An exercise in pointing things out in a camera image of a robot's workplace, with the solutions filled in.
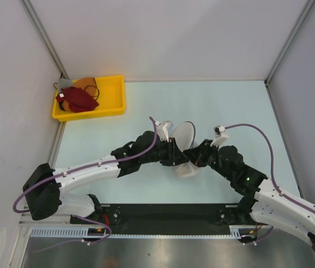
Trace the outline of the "white mesh laundry bag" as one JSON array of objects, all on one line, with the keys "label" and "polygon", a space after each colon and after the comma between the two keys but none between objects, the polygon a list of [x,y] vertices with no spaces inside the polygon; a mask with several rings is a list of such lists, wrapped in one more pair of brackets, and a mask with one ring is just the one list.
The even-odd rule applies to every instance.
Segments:
[{"label": "white mesh laundry bag", "polygon": [[[195,125],[191,121],[181,123],[171,134],[181,152],[197,146],[195,142]],[[190,161],[172,167],[173,173],[178,178],[187,178],[198,174],[198,168]]]}]

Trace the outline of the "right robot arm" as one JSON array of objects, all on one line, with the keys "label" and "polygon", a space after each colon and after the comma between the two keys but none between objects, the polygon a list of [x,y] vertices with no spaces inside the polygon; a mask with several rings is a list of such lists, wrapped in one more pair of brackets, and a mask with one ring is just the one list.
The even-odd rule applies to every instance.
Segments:
[{"label": "right robot arm", "polygon": [[183,153],[195,166],[209,166],[230,182],[243,196],[237,219],[243,224],[253,220],[289,233],[304,241],[315,252],[315,204],[277,186],[262,172],[244,163],[234,146],[213,146],[204,140]]}]

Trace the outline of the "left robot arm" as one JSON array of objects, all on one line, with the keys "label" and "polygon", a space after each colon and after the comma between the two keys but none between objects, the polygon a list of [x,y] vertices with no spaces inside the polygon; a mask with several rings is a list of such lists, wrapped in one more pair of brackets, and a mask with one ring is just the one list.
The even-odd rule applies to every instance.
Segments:
[{"label": "left robot arm", "polygon": [[41,164],[22,188],[31,218],[40,221],[55,214],[70,214],[96,223],[102,216],[98,198],[94,194],[76,195],[72,192],[74,189],[135,173],[143,164],[185,164],[188,160],[182,152],[193,146],[194,138],[190,131],[174,131],[171,137],[163,140],[154,132],[146,131],[135,141],[90,164],[62,169]]}]

